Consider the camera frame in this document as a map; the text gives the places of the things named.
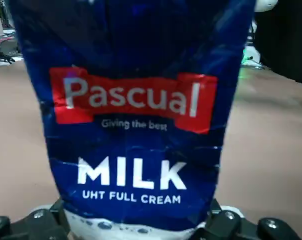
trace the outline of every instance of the background furniture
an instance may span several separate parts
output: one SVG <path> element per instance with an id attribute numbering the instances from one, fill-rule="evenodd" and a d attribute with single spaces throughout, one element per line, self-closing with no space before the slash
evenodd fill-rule
<path id="1" fill-rule="evenodd" d="M 276 6 L 277 3 L 278 0 L 257 0 L 254 11 L 256 13 L 270 11 Z M 260 64 L 260 53 L 257 51 L 253 43 L 256 30 L 257 24 L 256 21 L 253 19 L 251 27 L 249 29 L 247 43 L 243 52 L 243 66 L 262 67 L 262 65 Z"/>
<path id="2" fill-rule="evenodd" d="M 279 0 L 255 15 L 254 45 L 274 72 L 302 83 L 302 0 Z"/>
<path id="3" fill-rule="evenodd" d="M 0 60 L 7 61 L 8 63 L 15 62 L 12 58 L 19 54 L 19 47 L 17 40 L 13 35 L 0 36 Z"/>

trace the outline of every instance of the beige floor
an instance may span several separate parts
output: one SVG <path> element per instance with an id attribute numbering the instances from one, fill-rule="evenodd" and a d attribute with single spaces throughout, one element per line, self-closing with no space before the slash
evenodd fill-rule
<path id="1" fill-rule="evenodd" d="M 242 70 L 216 196 L 253 221 L 282 218 L 302 237 L 302 85 L 269 71 Z M 57 197 L 24 64 L 2 66 L 0 215 L 18 219 Z"/>

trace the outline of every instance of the screw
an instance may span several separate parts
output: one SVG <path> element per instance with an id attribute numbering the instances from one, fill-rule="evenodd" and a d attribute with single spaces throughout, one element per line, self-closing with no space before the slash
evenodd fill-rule
<path id="1" fill-rule="evenodd" d="M 43 210 L 40 210 L 40 211 L 36 212 L 36 213 L 33 215 L 33 217 L 34 217 L 35 219 L 39 219 L 39 218 L 43 217 L 44 214 L 45 214 L 45 212 L 44 212 Z"/>
<path id="2" fill-rule="evenodd" d="M 230 211 L 227 211 L 227 212 L 225 213 L 225 215 L 226 215 L 226 217 L 227 217 L 228 219 L 230 219 L 230 220 L 235 219 L 235 215 L 234 215 L 232 212 L 230 212 Z"/>
<path id="3" fill-rule="evenodd" d="M 274 220 L 271 220 L 271 219 L 266 220 L 266 225 L 269 228 L 272 228 L 272 229 L 276 229 L 277 228 L 276 222 Z"/>

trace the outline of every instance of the red label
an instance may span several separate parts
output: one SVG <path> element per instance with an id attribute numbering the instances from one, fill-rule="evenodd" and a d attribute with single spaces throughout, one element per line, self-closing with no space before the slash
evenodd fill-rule
<path id="1" fill-rule="evenodd" d="M 58 124 L 90 123 L 94 115 L 123 113 L 174 119 L 175 126 L 199 134 L 209 132 L 217 78 L 179 73 L 164 77 L 109 79 L 83 68 L 50 70 Z"/>

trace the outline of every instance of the black wall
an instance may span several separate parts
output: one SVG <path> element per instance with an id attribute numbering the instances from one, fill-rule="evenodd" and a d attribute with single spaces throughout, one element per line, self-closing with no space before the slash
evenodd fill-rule
<path id="1" fill-rule="evenodd" d="M 279 0 L 271 11 L 255 16 L 254 44 L 263 64 L 302 83 L 302 0 Z"/>

